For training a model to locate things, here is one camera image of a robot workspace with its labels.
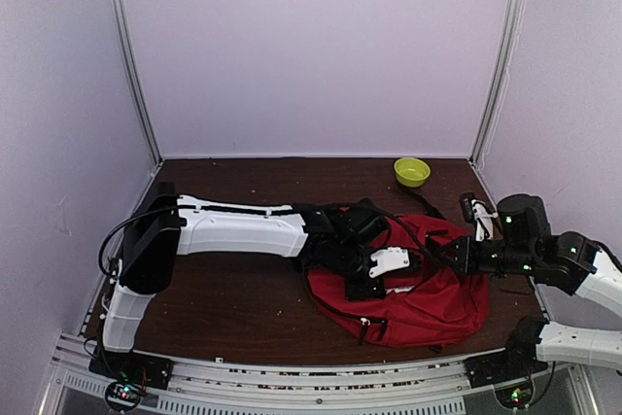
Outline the red backpack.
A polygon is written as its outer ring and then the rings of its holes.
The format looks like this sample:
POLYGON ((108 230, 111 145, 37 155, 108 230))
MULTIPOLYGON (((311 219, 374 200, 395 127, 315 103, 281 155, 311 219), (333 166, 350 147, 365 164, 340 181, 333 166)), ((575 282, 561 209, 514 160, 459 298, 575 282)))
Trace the red backpack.
POLYGON ((425 212, 396 216, 379 208, 390 228, 372 245, 377 250, 401 247, 422 260, 415 270, 381 276, 384 288, 414 287, 408 294, 348 299, 344 280, 319 268, 302 272, 305 289, 320 312, 360 342, 392 348, 444 346, 459 343, 479 331, 489 316, 489 289, 482 275, 459 275, 439 259, 439 248, 461 236, 425 197, 411 191, 425 212))

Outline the teal capped white marker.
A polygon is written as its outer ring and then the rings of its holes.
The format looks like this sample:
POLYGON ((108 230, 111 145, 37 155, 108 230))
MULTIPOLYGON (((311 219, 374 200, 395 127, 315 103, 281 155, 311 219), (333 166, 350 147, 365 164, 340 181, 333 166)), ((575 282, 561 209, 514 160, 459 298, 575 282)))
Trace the teal capped white marker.
POLYGON ((408 294, 412 292, 414 287, 400 287, 386 289, 386 294, 408 294))

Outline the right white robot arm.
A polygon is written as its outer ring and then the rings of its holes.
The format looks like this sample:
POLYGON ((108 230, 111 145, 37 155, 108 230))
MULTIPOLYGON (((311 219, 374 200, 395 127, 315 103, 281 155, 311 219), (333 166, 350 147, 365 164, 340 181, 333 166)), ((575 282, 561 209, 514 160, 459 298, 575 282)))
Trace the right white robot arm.
MULTIPOLYGON (((437 251, 460 275, 521 275, 537 285, 621 313, 621 261, 602 242, 576 231, 555 234, 542 199, 526 193, 503 198, 489 209, 472 193, 460 198, 472 236, 462 236, 437 251)), ((466 367, 476 382, 497 376, 515 378, 544 370, 550 363, 621 368, 621 333, 526 317, 502 350, 470 358, 466 367)))

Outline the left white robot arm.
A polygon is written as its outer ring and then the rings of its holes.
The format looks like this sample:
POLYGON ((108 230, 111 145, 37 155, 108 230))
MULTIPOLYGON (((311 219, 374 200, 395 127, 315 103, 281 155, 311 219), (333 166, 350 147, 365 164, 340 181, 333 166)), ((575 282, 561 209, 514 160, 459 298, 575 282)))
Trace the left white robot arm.
POLYGON ((256 253, 301 259, 342 277, 349 299, 384 296, 373 272, 372 242, 389 223, 369 201, 354 204, 257 206, 178 194, 171 183, 150 189, 115 226, 121 251, 106 273, 115 281, 99 344, 103 365, 120 380, 139 372, 135 335, 150 301, 171 284, 179 256, 256 253))

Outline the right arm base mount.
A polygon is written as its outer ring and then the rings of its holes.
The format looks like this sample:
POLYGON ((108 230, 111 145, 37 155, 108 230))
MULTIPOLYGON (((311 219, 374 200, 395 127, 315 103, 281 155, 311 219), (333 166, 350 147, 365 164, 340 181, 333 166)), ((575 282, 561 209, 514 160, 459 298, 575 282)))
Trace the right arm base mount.
POLYGON ((472 389, 491 386, 496 402, 504 409, 526 409, 534 400, 535 385, 530 361, 506 350, 465 360, 472 389))

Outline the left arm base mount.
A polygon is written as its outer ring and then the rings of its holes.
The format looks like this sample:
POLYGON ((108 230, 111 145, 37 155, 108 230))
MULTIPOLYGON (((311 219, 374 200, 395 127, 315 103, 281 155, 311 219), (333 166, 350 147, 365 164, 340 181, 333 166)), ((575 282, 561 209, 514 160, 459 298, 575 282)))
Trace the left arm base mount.
POLYGON ((103 352, 90 359, 88 370, 110 379, 104 389, 104 401, 114 411, 136 409, 149 390, 166 390, 173 362, 166 358, 136 354, 103 352))

